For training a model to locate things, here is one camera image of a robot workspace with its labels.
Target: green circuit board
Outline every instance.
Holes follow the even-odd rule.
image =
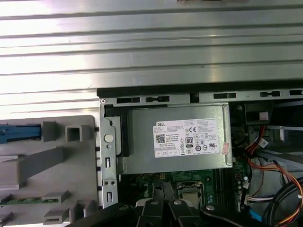
[[[41,197],[30,197],[24,199],[10,199],[0,203],[0,206],[8,205],[25,205],[25,204],[46,204],[46,203],[57,203],[58,200],[42,200]]]
[[[230,177],[226,182],[231,181],[232,194],[238,198],[238,181],[243,182],[243,176],[247,174],[247,164],[243,160],[234,162],[234,168],[230,170]],[[156,183],[170,182],[175,195],[178,198],[178,183],[180,182],[201,182],[203,184],[203,203],[216,203],[218,174],[214,170],[195,170],[181,172],[167,172],[141,175],[122,175],[122,181],[118,185],[119,200],[135,204],[138,200],[152,198],[153,186]]]

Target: barcode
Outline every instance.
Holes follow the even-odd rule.
[[[165,143],[165,135],[156,135],[157,143]]]

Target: sticker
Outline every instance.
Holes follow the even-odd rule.
[[[223,148],[222,148],[222,154],[228,155],[228,152],[229,152],[229,143],[228,142],[224,142],[223,143]]]
[[[216,119],[157,122],[153,137],[155,157],[220,153]]]
[[[259,146],[262,148],[265,148],[267,145],[268,145],[268,142],[265,139],[261,138],[260,142],[259,142]]]

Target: red wire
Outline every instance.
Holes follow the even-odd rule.
[[[260,136],[259,136],[258,139],[251,145],[251,147],[250,147],[250,148],[248,149],[248,151],[247,151],[247,152],[248,152],[249,154],[251,154],[251,155],[253,155],[253,153],[254,153],[256,147],[258,146],[258,144],[259,144],[261,138],[263,137],[263,134],[264,134],[264,132],[265,132],[265,125],[261,125],[260,130],[261,130]]]
[[[263,184],[264,184],[264,171],[262,170],[262,183],[261,183],[259,189],[252,195],[252,197],[254,197],[261,190]]]

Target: cable bundle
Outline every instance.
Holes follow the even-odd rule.
[[[254,169],[258,169],[261,171],[275,171],[275,172],[280,172],[281,174],[283,174],[283,176],[285,176],[290,182],[287,183],[285,186],[283,186],[276,195],[274,196],[270,196],[270,197],[254,197],[254,195],[256,195],[264,182],[264,172],[262,172],[262,184],[259,187],[259,189],[257,190],[257,192],[255,192],[251,197],[248,196],[247,200],[250,203],[254,203],[254,202],[270,202],[269,205],[267,206],[265,213],[263,215],[263,221],[271,226],[284,226],[286,224],[290,224],[292,222],[294,222],[300,211],[301,208],[303,206],[303,190],[301,187],[301,184],[303,184],[303,178],[299,178],[298,180],[289,172],[287,172],[286,170],[284,170],[277,162],[262,166],[261,162],[260,165],[256,165],[254,163],[252,163],[251,161],[251,157],[254,155],[255,149],[258,146],[261,138],[263,137],[265,131],[265,126],[262,125],[260,127],[260,132],[258,135],[258,138],[249,146],[247,146],[245,148],[245,151],[247,152],[247,157],[248,157],[248,164],[251,168]],[[295,209],[294,213],[289,215],[288,217],[286,217],[285,219],[279,221],[278,223],[275,223],[274,219],[275,219],[275,214],[276,214],[276,210],[279,206],[279,204],[285,199],[287,198],[291,193],[295,192],[296,190],[299,191],[299,195],[301,196],[300,201],[298,202],[297,208]]]

